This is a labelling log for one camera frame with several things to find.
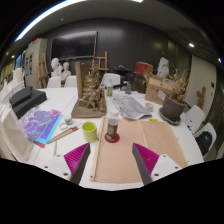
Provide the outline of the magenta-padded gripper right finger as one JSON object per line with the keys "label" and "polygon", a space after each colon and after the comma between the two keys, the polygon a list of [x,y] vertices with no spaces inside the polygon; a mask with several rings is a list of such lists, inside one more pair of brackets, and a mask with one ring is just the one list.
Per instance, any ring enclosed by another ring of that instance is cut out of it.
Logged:
{"label": "magenta-padded gripper right finger", "polygon": [[133,144],[132,153],[144,185],[181,170],[181,167],[167,154],[158,155],[137,143]]}

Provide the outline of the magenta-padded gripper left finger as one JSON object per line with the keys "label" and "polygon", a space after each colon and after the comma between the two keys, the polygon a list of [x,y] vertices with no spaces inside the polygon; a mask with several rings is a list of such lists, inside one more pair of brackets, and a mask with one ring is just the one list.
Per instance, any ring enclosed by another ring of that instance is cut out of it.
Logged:
{"label": "magenta-padded gripper left finger", "polygon": [[65,155],[55,155],[42,168],[78,185],[81,181],[89,154],[90,144],[85,143]]}

